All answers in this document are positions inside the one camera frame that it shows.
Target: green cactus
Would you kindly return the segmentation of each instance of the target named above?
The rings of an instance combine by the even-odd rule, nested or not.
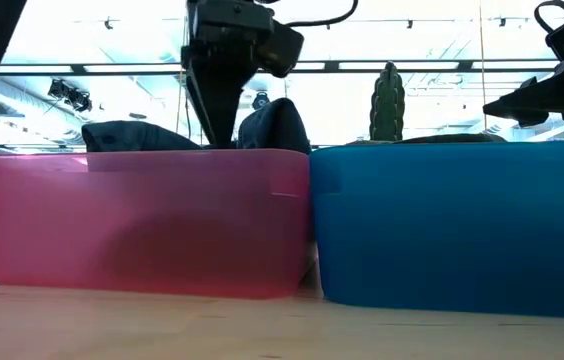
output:
[[[369,134],[374,141],[400,141],[404,129],[404,87],[402,77],[388,62],[375,81],[371,96]]]

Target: ceiling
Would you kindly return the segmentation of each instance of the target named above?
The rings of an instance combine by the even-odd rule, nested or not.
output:
[[[319,19],[338,16],[351,0],[282,0],[272,6],[276,19]],[[532,19],[539,1],[454,0],[444,2],[360,1],[345,23],[331,29],[303,28],[302,60],[460,60],[553,59],[545,33]],[[183,44],[184,1],[29,0],[3,64],[105,64],[179,62]],[[550,24],[564,22],[564,13],[542,12]],[[408,21],[413,21],[409,28]],[[409,73],[401,70],[407,94],[405,137],[485,129],[481,107],[518,88],[532,76],[520,73]],[[0,99],[18,116],[0,116],[0,144],[49,145],[78,141],[82,123],[146,120],[189,135],[186,98],[178,76],[60,76],[88,91],[93,110],[74,113],[47,96],[51,77],[0,76]],[[368,137],[370,97],[377,74],[291,74],[286,79],[258,74],[246,87],[237,122],[248,116],[258,91],[273,100],[289,97],[296,104],[314,144],[334,145]],[[191,137],[205,142],[193,111]],[[486,127],[511,140],[563,126],[548,121],[537,129],[517,129],[515,122],[487,119]]]

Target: wooden table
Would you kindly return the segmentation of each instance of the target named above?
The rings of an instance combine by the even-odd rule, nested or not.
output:
[[[0,285],[0,360],[564,359],[564,319]]]

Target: plastic bin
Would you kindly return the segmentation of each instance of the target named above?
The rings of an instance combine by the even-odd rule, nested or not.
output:
[[[291,294],[308,173],[284,150],[0,156],[0,283]]]
[[[564,316],[564,142],[338,147],[310,159],[328,299]]]

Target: pink plastic bin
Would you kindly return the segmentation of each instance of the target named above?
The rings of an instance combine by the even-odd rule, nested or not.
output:
[[[308,167],[285,150],[0,156],[0,283],[289,295]]]

